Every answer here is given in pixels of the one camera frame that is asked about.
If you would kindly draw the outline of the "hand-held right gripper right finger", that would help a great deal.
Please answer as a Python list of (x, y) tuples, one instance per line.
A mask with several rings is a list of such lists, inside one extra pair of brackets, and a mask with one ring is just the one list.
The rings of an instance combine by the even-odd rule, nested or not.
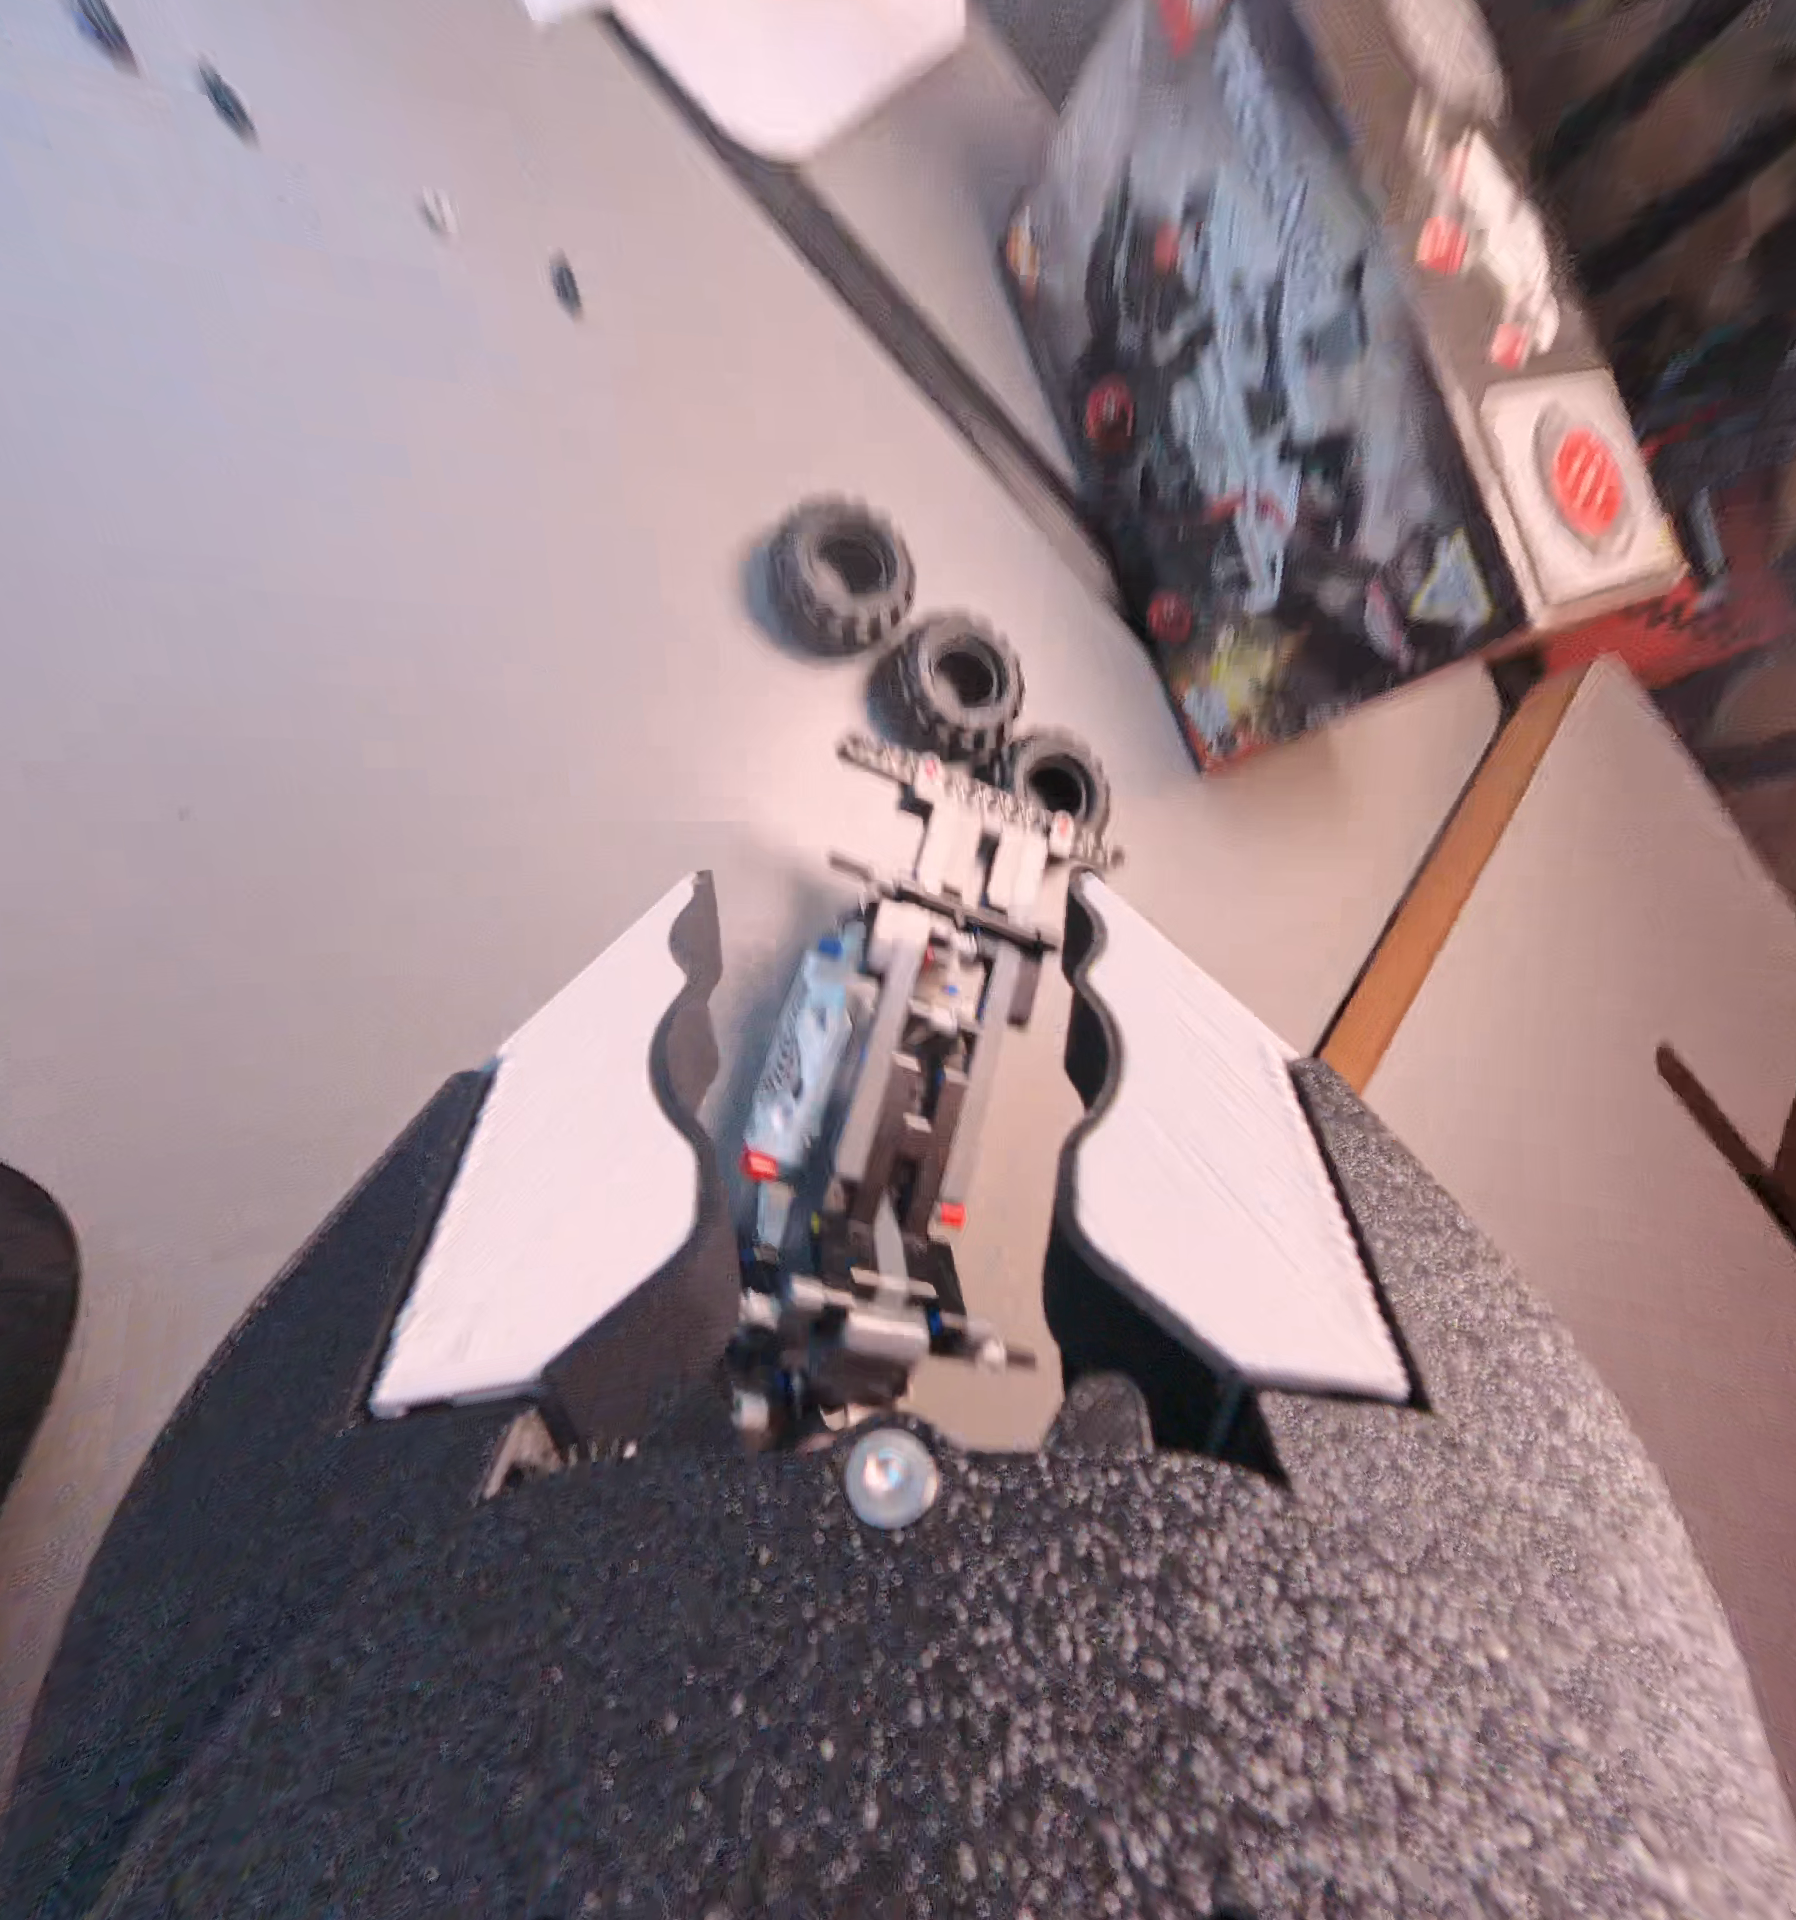
[(1177, 1347), (1280, 1395), (1409, 1405), (1300, 1053), (1104, 876), (1071, 880), (1054, 1236)]

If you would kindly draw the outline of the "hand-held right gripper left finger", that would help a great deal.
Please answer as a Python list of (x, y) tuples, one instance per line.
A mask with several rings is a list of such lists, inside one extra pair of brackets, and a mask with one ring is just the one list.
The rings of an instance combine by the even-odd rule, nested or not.
[(489, 1064), (369, 1391), (378, 1418), (548, 1395), (641, 1418), (730, 1332), (711, 872), (667, 889)]

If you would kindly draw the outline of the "white toy truck chassis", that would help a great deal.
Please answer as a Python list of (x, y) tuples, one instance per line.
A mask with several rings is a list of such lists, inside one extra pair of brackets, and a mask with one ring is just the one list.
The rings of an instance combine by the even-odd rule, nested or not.
[(1049, 880), (1125, 858), (1109, 819), (868, 732), (843, 763), (921, 820), (905, 871), (833, 854), (857, 904), (810, 943), (741, 1140), (752, 1222), (726, 1350), (752, 1449), (902, 1405), (928, 1361), (1029, 1372), (962, 1296), (957, 1233), (1007, 1034), (1060, 946)]

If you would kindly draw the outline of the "grey desk with wooden edge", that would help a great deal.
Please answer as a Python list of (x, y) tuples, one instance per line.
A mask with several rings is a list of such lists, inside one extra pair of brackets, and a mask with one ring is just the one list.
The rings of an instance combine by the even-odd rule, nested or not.
[(1796, 1812), (1796, 905), (1615, 665), (1534, 690), (1321, 1045), (1660, 1467)]

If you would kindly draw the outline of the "black toy tire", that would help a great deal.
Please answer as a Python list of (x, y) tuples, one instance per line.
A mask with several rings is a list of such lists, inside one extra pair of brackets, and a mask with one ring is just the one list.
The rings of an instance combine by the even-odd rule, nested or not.
[(1086, 832), (1110, 830), (1110, 773), (1077, 732), (1037, 724), (1011, 740), (991, 760), (994, 782), (1051, 815), (1069, 815)]
[(1026, 699), (1026, 669), (1009, 637), (975, 612), (917, 618), (874, 669), (874, 707), (891, 737), (953, 763), (1007, 746)]
[(766, 568), (790, 637), (826, 659), (896, 640), (915, 603), (908, 542), (885, 512), (848, 497), (796, 502), (767, 539)]

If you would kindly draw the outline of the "toy truck box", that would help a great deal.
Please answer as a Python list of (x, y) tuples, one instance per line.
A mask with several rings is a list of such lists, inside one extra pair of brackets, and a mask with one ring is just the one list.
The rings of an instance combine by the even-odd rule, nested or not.
[(1112, 6), (1002, 265), (1205, 773), (1686, 576), (1478, 4)]

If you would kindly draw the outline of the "scattered small building pieces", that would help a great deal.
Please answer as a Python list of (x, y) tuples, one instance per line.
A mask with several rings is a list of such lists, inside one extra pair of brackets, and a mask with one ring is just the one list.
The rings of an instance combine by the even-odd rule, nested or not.
[(578, 318), (571, 220), (533, 173), (535, 46), (514, 4), (0, 4), (0, 82), (50, 129), (79, 107), (212, 125), (452, 253), (511, 232)]

